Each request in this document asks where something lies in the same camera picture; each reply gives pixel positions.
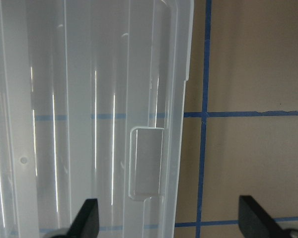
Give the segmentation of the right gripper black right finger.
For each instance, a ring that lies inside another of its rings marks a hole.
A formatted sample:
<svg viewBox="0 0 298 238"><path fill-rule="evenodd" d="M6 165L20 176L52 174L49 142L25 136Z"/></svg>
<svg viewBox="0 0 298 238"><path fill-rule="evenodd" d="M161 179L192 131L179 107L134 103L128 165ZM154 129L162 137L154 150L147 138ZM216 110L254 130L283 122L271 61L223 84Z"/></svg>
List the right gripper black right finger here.
<svg viewBox="0 0 298 238"><path fill-rule="evenodd" d="M250 195L238 200L238 226L245 238L287 238L285 231Z"/></svg>

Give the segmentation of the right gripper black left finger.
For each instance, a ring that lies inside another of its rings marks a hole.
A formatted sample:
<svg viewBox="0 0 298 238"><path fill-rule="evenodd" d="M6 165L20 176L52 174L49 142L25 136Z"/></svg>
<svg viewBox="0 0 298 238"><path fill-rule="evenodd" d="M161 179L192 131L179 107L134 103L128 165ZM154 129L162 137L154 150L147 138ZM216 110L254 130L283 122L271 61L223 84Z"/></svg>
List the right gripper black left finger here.
<svg viewBox="0 0 298 238"><path fill-rule="evenodd" d="M96 238L99 234L98 201L96 198L86 199L71 224L68 238Z"/></svg>

